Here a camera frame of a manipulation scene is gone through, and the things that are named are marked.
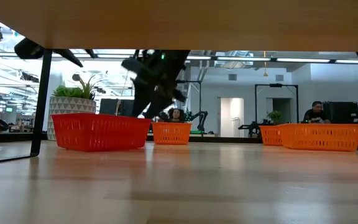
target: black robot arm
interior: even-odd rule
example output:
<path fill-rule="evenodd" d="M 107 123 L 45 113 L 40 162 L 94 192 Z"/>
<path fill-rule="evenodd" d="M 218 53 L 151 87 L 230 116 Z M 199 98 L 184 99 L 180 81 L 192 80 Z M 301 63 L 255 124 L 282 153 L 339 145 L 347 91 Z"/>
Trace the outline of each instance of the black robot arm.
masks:
<path fill-rule="evenodd" d="M 197 125 L 197 130 L 198 131 L 205 131 L 205 128 L 204 128 L 204 122 L 205 122 L 205 119 L 208 115 L 208 112 L 207 111 L 200 111 L 194 115 L 191 115 L 189 118 L 187 118 L 188 121 L 194 121 L 196 118 L 200 117 L 200 123 Z"/>
<path fill-rule="evenodd" d="M 122 66 L 137 74 L 132 81 L 135 87 L 133 117 L 138 117 L 148 104 L 145 118 L 152 119 L 173 103 L 173 98 L 185 101 L 181 91 L 177 90 L 177 76 L 185 68 L 185 61 L 190 50 L 147 50 L 139 57 L 135 55 L 125 59 Z"/>

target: computer monitor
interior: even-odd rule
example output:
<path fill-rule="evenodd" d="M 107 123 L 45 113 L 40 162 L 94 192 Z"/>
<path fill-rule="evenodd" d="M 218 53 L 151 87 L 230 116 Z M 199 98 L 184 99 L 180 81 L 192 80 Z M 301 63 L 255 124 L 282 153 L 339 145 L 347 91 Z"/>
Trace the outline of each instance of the computer monitor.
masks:
<path fill-rule="evenodd" d="M 101 99 L 99 114 L 115 115 L 118 99 Z M 134 100 L 121 100 L 118 113 L 119 116 L 130 116 L 134 107 Z"/>
<path fill-rule="evenodd" d="M 358 124 L 356 102 L 324 102 L 324 112 L 333 124 Z"/>

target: green plant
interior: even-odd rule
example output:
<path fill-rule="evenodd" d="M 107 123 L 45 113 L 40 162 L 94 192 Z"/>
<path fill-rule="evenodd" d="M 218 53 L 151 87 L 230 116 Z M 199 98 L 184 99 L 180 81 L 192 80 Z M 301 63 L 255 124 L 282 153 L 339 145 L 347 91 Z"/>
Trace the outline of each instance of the green plant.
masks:
<path fill-rule="evenodd" d="M 94 99 L 94 86 L 97 82 L 91 83 L 95 75 L 92 75 L 91 78 L 85 83 L 79 74 L 73 75 L 73 80 L 81 83 L 82 89 L 77 88 L 68 88 L 63 85 L 58 86 L 55 91 L 53 91 L 53 96 L 64 96 L 64 97 L 76 97 L 93 100 Z"/>
<path fill-rule="evenodd" d="M 273 121 L 274 124 L 278 124 L 278 122 L 280 122 L 281 116 L 281 111 L 272 111 L 267 114 L 267 118 Z"/>
<path fill-rule="evenodd" d="M 83 91 L 81 88 L 68 88 L 60 85 L 53 91 L 53 96 L 64 96 L 64 97 L 83 97 Z"/>
<path fill-rule="evenodd" d="M 97 82 L 91 84 L 91 80 L 92 80 L 95 76 L 96 76 L 96 75 L 92 75 L 91 78 L 88 80 L 88 82 L 85 83 L 85 82 L 82 80 L 82 78 L 80 77 L 79 74 L 74 74 L 74 75 L 73 75 L 73 80 L 80 82 L 81 85 L 82 85 L 83 98 L 93 100 L 93 98 L 94 98 L 94 90 L 93 90 L 93 87 L 95 86 L 95 84 L 97 84 Z"/>

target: black shirt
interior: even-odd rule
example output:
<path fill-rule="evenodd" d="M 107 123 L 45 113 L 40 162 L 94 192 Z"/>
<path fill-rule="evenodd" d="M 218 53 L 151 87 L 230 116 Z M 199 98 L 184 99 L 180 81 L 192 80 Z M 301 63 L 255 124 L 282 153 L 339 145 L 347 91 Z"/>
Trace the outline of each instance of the black shirt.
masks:
<path fill-rule="evenodd" d="M 326 119 L 327 117 L 324 114 L 324 111 L 320 111 L 319 113 L 316 113 L 313 111 L 313 109 L 306 111 L 305 117 L 303 118 L 304 121 L 308 120 L 311 121 L 312 123 L 320 123 L 321 120 L 324 121 Z"/>

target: plastic basket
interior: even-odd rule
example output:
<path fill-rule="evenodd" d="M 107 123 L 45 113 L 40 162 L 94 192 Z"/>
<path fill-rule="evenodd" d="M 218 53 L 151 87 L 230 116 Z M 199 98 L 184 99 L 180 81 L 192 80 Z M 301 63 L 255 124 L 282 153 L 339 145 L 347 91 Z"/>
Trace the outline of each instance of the plastic basket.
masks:
<path fill-rule="evenodd" d="M 52 115 L 56 141 L 66 149 L 96 152 L 143 147 L 151 120 L 105 114 Z"/>
<path fill-rule="evenodd" d="M 156 144 L 188 144 L 191 123 L 153 123 Z"/>
<path fill-rule="evenodd" d="M 262 140 L 266 146 L 282 146 L 280 128 L 278 126 L 259 126 Z"/>
<path fill-rule="evenodd" d="M 283 145 L 290 149 L 356 151 L 358 124 L 283 124 Z"/>

